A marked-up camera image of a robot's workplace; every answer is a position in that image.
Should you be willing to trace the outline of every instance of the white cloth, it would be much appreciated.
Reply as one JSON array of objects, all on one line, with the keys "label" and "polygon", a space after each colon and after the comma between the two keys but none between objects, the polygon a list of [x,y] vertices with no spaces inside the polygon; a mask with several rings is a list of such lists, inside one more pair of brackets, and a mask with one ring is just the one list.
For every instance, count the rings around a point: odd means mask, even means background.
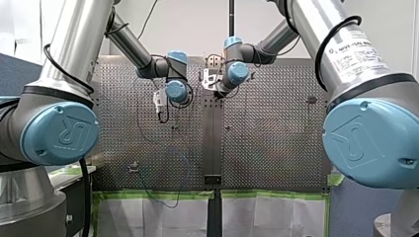
[{"label": "white cloth", "polygon": [[223,237],[325,237],[326,200],[224,198]]},{"label": "white cloth", "polygon": [[179,200],[168,208],[150,199],[101,200],[98,237],[207,237],[208,202]]}]

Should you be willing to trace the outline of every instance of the vertical pole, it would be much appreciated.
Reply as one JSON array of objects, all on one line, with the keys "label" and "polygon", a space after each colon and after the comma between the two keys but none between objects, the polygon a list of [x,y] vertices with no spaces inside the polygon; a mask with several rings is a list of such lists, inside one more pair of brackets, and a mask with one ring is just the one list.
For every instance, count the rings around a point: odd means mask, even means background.
[{"label": "vertical pole", "polygon": [[230,0],[229,35],[234,37],[234,0]]}]

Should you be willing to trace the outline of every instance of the blue logo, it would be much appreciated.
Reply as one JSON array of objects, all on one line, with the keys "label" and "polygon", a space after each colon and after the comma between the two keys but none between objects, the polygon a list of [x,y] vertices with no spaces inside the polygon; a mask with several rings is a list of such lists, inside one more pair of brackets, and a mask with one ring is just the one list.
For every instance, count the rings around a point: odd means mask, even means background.
[{"label": "blue logo", "polygon": [[54,147],[83,151],[91,123],[79,118],[66,116],[62,119],[64,131],[59,134]]},{"label": "blue logo", "polygon": [[360,116],[333,130],[331,139],[349,168],[365,165],[383,156]]}]

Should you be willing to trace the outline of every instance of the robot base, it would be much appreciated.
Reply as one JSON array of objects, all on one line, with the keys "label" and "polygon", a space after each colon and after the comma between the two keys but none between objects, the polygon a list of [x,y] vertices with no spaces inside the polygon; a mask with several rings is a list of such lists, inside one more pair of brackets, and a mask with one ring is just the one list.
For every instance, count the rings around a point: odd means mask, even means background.
[{"label": "robot base", "polygon": [[55,192],[44,167],[0,173],[2,237],[65,237],[65,194]]}]

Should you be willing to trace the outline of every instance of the blue joint cap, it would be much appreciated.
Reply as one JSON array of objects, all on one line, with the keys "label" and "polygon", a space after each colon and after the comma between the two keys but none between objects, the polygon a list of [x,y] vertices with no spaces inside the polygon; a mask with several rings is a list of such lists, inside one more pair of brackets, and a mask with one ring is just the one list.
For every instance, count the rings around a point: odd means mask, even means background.
[{"label": "blue joint cap", "polygon": [[188,63],[188,56],[183,51],[170,51],[167,56],[182,63]]},{"label": "blue joint cap", "polygon": [[228,79],[236,86],[243,83],[249,76],[249,67],[243,62],[234,62],[228,68]]},{"label": "blue joint cap", "polygon": [[99,123],[86,106],[63,102],[37,113],[21,135],[21,150],[37,165],[68,165],[83,158],[96,144]]},{"label": "blue joint cap", "polygon": [[166,85],[166,96],[171,102],[183,103],[188,99],[188,89],[182,82],[173,80]]},{"label": "blue joint cap", "polygon": [[372,187],[419,187],[419,118],[391,102],[356,98],[327,116],[323,144],[348,178]]},{"label": "blue joint cap", "polygon": [[232,45],[234,45],[236,43],[240,43],[240,42],[243,42],[243,40],[241,38],[239,38],[239,37],[230,37],[230,38],[228,38],[228,39],[226,39],[224,41],[224,49],[226,49],[226,48],[228,48],[228,47],[230,47],[230,46],[232,46]]}]

